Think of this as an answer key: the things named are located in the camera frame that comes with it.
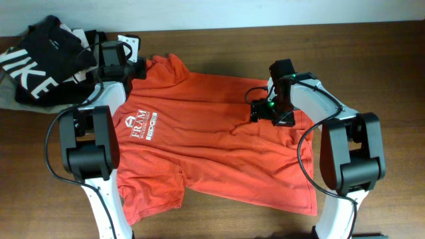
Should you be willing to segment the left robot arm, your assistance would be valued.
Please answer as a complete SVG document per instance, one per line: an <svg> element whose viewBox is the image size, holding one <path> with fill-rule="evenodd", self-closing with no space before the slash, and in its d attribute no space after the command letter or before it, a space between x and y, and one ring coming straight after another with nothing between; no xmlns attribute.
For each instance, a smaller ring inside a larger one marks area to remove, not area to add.
<svg viewBox="0 0 425 239"><path fill-rule="evenodd" d="M86 193L100 238L134 237L118 192L120 150L112 116L127 100L133 77L145 76L140 45L136 35L96 42L94 91L58 118L63 167Z"/></svg>

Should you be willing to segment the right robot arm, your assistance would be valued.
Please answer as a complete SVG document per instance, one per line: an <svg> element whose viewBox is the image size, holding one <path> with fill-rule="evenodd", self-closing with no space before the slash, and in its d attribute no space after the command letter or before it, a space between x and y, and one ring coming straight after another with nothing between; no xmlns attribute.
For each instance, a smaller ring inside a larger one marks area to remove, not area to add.
<svg viewBox="0 0 425 239"><path fill-rule="evenodd" d="M310 184L325 194L325 204L311 232L294 238L356 238L354 233L361 203L386 174L379 118L361 114L329 93L311 72L298 73L289 58L269 67L265 98L250 101L252 122L269 120L274 126L293 127L295 112L305 113L313 125L297 144L321 130L319 168L326 185Z"/></svg>

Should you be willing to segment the red printed t-shirt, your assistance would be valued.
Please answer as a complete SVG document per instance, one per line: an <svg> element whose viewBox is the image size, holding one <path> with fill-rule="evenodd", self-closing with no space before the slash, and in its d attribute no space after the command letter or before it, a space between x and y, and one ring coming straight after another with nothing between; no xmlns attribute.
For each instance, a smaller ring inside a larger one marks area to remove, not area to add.
<svg viewBox="0 0 425 239"><path fill-rule="evenodd" d="M175 55L147 62L147 77L113 115L120 147L118 190L130 224L179 208L185 189L316 215L312 121L293 127L250 121L245 94L263 80L199 74Z"/></svg>

